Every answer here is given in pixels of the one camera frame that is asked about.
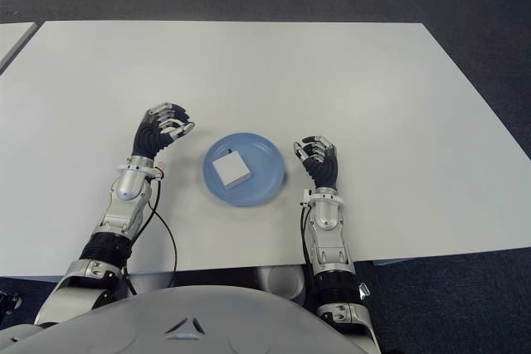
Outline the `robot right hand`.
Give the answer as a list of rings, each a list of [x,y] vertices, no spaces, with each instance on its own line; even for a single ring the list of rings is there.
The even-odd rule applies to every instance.
[[[331,141],[325,136],[313,135],[294,142],[293,149],[315,188],[337,189],[339,163]]]

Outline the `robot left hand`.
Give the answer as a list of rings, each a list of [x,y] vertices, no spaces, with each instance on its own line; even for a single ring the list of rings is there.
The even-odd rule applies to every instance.
[[[154,160],[157,154],[190,133],[195,123],[181,106],[165,102],[148,109],[134,136],[132,156]]]

